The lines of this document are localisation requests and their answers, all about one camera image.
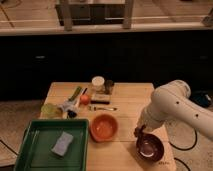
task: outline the metal frame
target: metal frame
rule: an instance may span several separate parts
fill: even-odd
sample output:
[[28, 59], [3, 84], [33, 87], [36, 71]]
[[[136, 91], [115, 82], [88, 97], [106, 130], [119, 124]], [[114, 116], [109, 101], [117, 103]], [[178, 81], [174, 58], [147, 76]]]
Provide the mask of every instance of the metal frame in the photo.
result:
[[73, 22], [72, 22], [72, 16], [69, 9], [69, 0], [59, 0], [61, 13], [64, 20], [64, 29], [66, 31], [71, 31]]
[[130, 29], [132, 25], [132, 11], [133, 11], [134, 0], [125, 0], [125, 11], [123, 28]]

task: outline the cable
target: cable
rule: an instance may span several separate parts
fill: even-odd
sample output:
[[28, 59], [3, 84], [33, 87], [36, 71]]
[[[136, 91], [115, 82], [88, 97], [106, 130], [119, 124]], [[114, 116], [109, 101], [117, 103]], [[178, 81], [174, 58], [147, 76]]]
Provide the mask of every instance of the cable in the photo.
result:
[[10, 17], [7, 15], [4, 7], [2, 6], [2, 3], [0, 3], [0, 9], [2, 10], [3, 14], [5, 15], [7, 21], [10, 23], [10, 26], [14, 28], [15, 26], [14, 26], [13, 22], [10, 20]]
[[171, 142], [169, 142], [169, 143], [170, 143], [170, 145], [171, 145], [172, 147], [174, 147], [174, 148], [176, 148], [176, 149], [178, 149], [178, 150], [181, 150], [181, 151], [188, 151], [188, 150], [191, 150], [191, 149], [193, 149], [193, 148], [196, 146], [196, 144], [197, 144], [197, 131], [194, 130], [194, 133], [195, 133], [195, 141], [194, 141], [194, 143], [193, 143], [193, 145], [192, 145], [191, 147], [188, 147], [188, 148], [180, 148], [180, 147], [177, 147], [176, 145], [172, 144]]
[[22, 0], [18, 0], [18, 2], [16, 3], [16, 4], [14, 4], [14, 5], [11, 5], [11, 6], [6, 6], [5, 5], [5, 9], [10, 9], [10, 8], [15, 8], [15, 7], [18, 7], [19, 5], [21, 5], [22, 4]]
[[13, 154], [15, 154], [16, 156], [18, 156], [18, 153], [16, 153], [10, 146], [8, 146], [3, 140], [0, 139], [0, 142], [7, 147], [7, 149], [9, 149], [11, 152], [13, 152]]
[[182, 160], [180, 160], [180, 159], [178, 159], [178, 158], [176, 158], [176, 157], [174, 157], [174, 159], [175, 159], [176, 161], [179, 161], [181, 164], [183, 164], [183, 165], [186, 167], [186, 169], [187, 169], [188, 171], [191, 171], [191, 169], [189, 168], [189, 166], [188, 166], [185, 162], [183, 162]]

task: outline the yellow object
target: yellow object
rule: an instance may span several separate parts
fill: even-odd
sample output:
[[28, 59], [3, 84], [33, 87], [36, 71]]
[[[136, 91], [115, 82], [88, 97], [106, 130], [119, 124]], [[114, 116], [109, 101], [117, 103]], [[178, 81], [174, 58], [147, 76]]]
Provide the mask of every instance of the yellow object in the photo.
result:
[[62, 110], [52, 103], [44, 104], [41, 107], [41, 113], [47, 118], [62, 116]]

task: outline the sponge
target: sponge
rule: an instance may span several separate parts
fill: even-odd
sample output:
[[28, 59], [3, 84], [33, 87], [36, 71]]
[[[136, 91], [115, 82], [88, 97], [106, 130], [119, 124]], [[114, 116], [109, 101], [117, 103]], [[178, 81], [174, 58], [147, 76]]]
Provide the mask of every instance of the sponge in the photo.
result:
[[62, 132], [61, 136], [58, 138], [55, 146], [52, 148], [52, 152], [63, 157], [70, 145], [70, 143], [73, 141], [73, 136], [71, 134], [68, 134], [66, 132]]

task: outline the orange bowl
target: orange bowl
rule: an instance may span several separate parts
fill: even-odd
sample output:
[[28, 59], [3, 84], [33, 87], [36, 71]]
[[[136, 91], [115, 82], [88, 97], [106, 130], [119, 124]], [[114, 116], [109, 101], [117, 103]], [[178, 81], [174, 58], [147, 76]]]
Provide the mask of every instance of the orange bowl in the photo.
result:
[[97, 142], [111, 141], [117, 130], [116, 119], [108, 114], [96, 116], [90, 124], [90, 133]]

